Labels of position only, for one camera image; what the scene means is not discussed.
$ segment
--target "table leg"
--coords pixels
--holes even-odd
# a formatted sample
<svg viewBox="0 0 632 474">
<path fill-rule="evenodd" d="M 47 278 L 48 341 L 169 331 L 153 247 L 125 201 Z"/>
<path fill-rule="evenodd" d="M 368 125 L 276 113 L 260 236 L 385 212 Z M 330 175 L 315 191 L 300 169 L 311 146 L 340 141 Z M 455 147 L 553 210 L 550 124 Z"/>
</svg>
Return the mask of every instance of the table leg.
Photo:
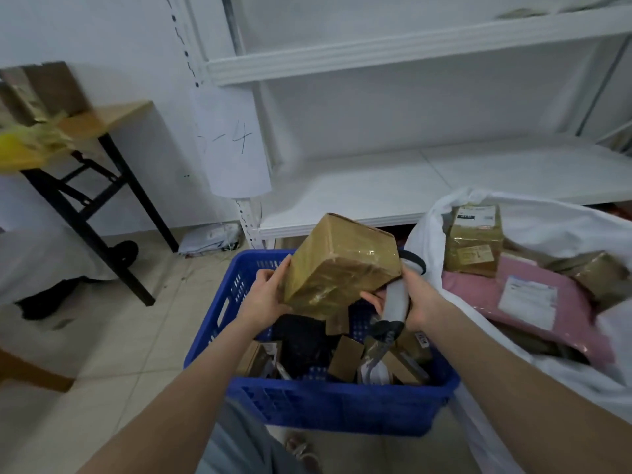
<svg viewBox="0 0 632 474">
<path fill-rule="evenodd" d="M 41 169 L 25 169 L 22 174 L 33 185 L 33 187 L 43 196 L 55 211 L 70 225 L 75 232 L 81 236 L 88 246 L 104 261 L 107 266 L 115 272 L 123 283 L 129 287 L 134 294 L 146 305 L 153 306 L 154 296 L 149 294 L 138 279 L 127 269 L 118 259 L 110 255 L 110 251 L 103 239 L 92 229 L 83 217 L 77 213 L 70 202 L 47 180 L 50 175 Z"/>
<path fill-rule="evenodd" d="M 101 146 L 105 150 L 106 154 L 114 162 L 116 168 L 121 173 L 123 178 L 125 178 L 125 181 L 127 181 L 127 183 L 130 185 L 132 192 L 136 195 L 138 201 L 140 201 L 140 204 L 145 208 L 146 213 L 149 214 L 149 217 L 156 225 L 156 228 L 158 228 L 160 234 L 162 234 L 164 240 L 167 241 L 167 244 L 171 248 L 171 251 L 177 253 L 178 241 L 176 241 L 176 238 L 173 237 L 173 234 L 171 234 L 171 231 L 158 214 L 158 211 L 156 211 L 156 208 L 149 200 L 149 197 L 146 195 L 145 190 L 143 190 L 142 186 L 140 186 L 138 179 L 136 179 L 136 176 L 134 176 L 134 174 L 131 172 L 130 167 L 123 159 L 118 148 L 116 148 L 116 145 L 114 141 L 112 141 L 112 137 L 109 135 L 109 133 L 99 136 L 99 143 L 101 143 Z"/>
<path fill-rule="evenodd" d="M 0 376 L 59 392 L 68 392 L 75 382 L 71 377 L 39 368 L 3 350 L 0 350 Z"/>
</svg>

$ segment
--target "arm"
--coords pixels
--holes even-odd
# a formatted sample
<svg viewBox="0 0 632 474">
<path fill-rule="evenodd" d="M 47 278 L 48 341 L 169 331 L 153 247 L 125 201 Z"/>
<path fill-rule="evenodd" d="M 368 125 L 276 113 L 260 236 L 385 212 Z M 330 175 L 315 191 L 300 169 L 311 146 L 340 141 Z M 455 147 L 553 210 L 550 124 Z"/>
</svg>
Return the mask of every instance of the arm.
<svg viewBox="0 0 632 474">
<path fill-rule="evenodd" d="M 421 276 L 403 271 L 408 329 L 436 344 L 524 470 L 632 471 L 632 425 L 503 348 Z M 381 312 L 380 298 L 363 297 Z"/>
<path fill-rule="evenodd" d="M 287 306 L 277 289 L 290 263 L 257 272 L 237 318 L 138 416 L 79 470 L 100 473 L 193 473 L 209 441 L 224 393 L 241 357 L 257 334 Z"/>
</svg>

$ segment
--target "black metal table leg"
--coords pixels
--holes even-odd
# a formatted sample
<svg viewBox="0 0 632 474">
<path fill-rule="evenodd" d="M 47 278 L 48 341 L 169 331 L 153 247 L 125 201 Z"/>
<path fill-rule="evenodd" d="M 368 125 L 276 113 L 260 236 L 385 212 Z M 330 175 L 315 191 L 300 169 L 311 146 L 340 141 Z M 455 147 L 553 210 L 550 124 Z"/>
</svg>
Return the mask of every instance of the black metal table leg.
<svg viewBox="0 0 632 474">
<path fill-rule="evenodd" d="M 146 290 L 145 286 L 136 279 L 129 269 L 118 259 L 110 255 L 105 241 L 92 229 L 83 216 L 74 209 L 64 195 L 59 192 L 57 187 L 49 182 L 51 175 L 43 172 L 41 169 L 25 169 L 22 171 L 22 174 L 40 195 L 55 208 L 55 211 L 66 220 L 70 227 L 81 236 L 86 244 L 115 272 L 115 275 L 117 275 L 146 306 L 152 306 L 155 302 L 154 296 Z"/>
<path fill-rule="evenodd" d="M 112 141 L 112 137 L 109 135 L 109 133 L 99 136 L 99 143 L 105 150 L 106 154 L 114 162 L 116 168 L 121 173 L 123 178 L 125 178 L 125 181 L 127 181 L 127 183 L 130 185 L 132 192 L 136 195 L 138 201 L 140 201 L 140 204 L 145 208 L 146 213 L 149 214 L 149 217 L 156 225 L 156 228 L 158 228 L 158 231 L 160 231 L 160 234 L 162 234 L 164 240 L 167 241 L 167 244 L 171 248 L 171 251 L 177 253 L 178 241 L 176 241 L 176 238 L 173 237 L 173 234 L 171 234 L 171 231 L 158 214 L 158 211 L 156 211 L 156 208 L 154 207 L 152 202 L 147 197 L 145 190 L 143 190 L 142 186 L 140 186 L 140 183 L 136 179 L 136 176 L 134 176 L 134 174 L 131 172 L 130 167 L 122 158 L 121 153 L 119 152 L 118 148 L 116 148 L 116 145 L 114 141 Z"/>
</svg>

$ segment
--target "light blue pants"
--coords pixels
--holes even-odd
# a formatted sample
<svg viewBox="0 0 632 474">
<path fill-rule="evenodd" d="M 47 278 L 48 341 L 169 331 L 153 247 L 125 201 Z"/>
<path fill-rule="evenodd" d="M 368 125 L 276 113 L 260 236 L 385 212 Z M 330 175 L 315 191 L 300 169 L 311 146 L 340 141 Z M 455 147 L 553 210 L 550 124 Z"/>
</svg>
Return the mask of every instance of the light blue pants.
<svg viewBox="0 0 632 474">
<path fill-rule="evenodd" d="M 226 399 L 196 474 L 306 474 L 303 464 L 238 403 Z"/>
</svg>

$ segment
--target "blue crate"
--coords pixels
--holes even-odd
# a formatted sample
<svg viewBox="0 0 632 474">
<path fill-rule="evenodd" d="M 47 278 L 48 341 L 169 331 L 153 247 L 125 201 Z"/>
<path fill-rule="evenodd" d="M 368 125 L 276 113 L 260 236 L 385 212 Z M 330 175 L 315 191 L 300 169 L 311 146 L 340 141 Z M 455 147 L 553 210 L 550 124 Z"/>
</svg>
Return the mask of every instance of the blue crate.
<svg viewBox="0 0 632 474">
<path fill-rule="evenodd" d="M 293 250 L 248 250 L 237 254 L 185 359 L 185 367 L 237 315 L 257 270 L 275 269 Z M 374 312 L 366 302 L 350 306 L 350 328 L 363 342 Z M 271 330 L 258 336 L 270 339 Z M 439 386 L 372 386 L 326 382 L 326 370 L 312 368 L 299 381 L 234 377 L 227 395 L 266 424 L 367 434 L 421 436 L 459 384 L 459 377 L 437 351 L 427 366 Z"/>
</svg>

